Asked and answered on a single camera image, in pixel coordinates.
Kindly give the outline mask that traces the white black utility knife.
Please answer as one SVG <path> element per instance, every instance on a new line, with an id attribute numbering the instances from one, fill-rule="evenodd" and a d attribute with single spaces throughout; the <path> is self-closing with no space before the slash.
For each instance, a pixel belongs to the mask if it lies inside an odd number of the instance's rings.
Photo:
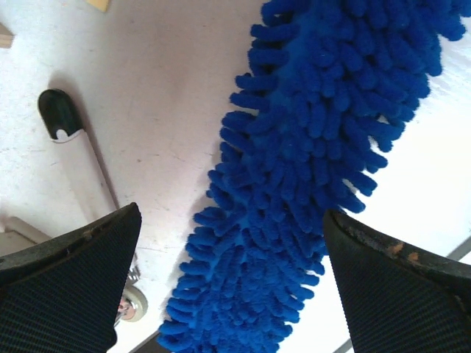
<path id="1" fill-rule="evenodd" d="M 87 222 L 116 211 L 116 203 L 72 98 L 63 90 L 47 89 L 38 97 L 38 111 Z"/>

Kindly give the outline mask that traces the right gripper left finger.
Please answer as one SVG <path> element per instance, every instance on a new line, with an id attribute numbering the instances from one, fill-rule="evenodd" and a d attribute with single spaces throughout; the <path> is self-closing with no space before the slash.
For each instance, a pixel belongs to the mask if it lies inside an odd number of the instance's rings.
<path id="1" fill-rule="evenodd" d="M 141 231 L 133 202 L 1 257 L 2 352 L 107 352 Z"/>

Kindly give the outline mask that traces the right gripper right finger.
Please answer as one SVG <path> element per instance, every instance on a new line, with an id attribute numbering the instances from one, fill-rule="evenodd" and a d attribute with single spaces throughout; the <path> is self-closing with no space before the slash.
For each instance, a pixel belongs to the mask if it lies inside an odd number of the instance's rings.
<path id="1" fill-rule="evenodd" d="M 470 266 L 329 210 L 324 239 L 355 352 L 469 352 Z"/>

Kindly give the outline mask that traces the light wooden bookshelf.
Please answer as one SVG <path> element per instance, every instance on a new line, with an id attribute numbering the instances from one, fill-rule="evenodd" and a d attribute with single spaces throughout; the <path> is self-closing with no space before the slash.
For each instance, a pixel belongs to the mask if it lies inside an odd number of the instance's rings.
<path id="1" fill-rule="evenodd" d="M 0 48 L 10 49 L 15 35 L 3 24 L 0 24 Z"/>

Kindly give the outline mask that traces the yellow sticky note pad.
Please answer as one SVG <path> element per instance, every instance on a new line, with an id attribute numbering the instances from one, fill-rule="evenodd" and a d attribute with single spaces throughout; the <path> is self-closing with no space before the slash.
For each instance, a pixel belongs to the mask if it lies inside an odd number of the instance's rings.
<path id="1" fill-rule="evenodd" d="M 87 0 L 87 3 L 97 10 L 105 13 L 110 4 L 110 0 Z"/>

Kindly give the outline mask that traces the blue microfiber duster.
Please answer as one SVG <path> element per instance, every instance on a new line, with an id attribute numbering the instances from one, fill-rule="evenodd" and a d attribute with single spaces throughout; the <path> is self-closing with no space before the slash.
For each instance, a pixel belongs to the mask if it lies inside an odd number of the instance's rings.
<path id="1" fill-rule="evenodd" d="M 460 40 L 469 16 L 468 1 L 262 6 L 161 346 L 278 350 L 325 272 L 325 211 L 364 210 L 371 174 L 442 72 L 440 38 Z"/>

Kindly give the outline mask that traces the white black stapler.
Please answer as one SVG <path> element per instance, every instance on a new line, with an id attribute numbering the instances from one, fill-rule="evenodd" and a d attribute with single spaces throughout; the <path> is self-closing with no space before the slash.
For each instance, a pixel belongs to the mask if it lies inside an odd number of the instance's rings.
<path id="1" fill-rule="evenodd" d="M 51 239 L 50 236 L 20 218 L 6 218 L 1 231 L 1 256 L 25 250 Z M 145 295 L 135 286 L 141 278 L 137 260 L 137 255 L 134 254 L 118 306 L 115 325 L 121 321 L 140 321 L 148 310 L 149 305 Z"/>

